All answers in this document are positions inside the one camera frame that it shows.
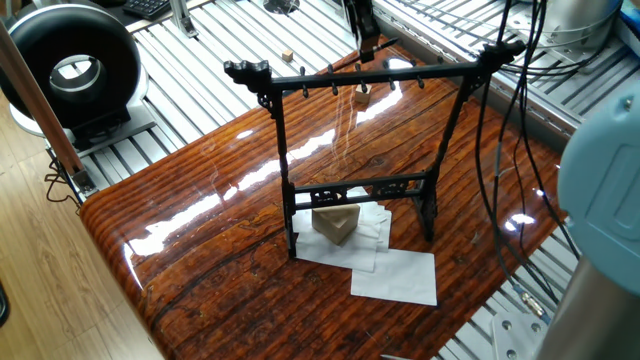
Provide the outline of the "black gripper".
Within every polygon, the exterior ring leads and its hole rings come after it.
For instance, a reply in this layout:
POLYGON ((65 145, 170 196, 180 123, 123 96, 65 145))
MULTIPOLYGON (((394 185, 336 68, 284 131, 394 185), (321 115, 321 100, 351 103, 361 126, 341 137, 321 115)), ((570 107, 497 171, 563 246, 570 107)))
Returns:
POLYGON ((347 24, 361 59, 373 59, 378 45, 380 28, 373 15, 371 0, 342 0, 347 24))

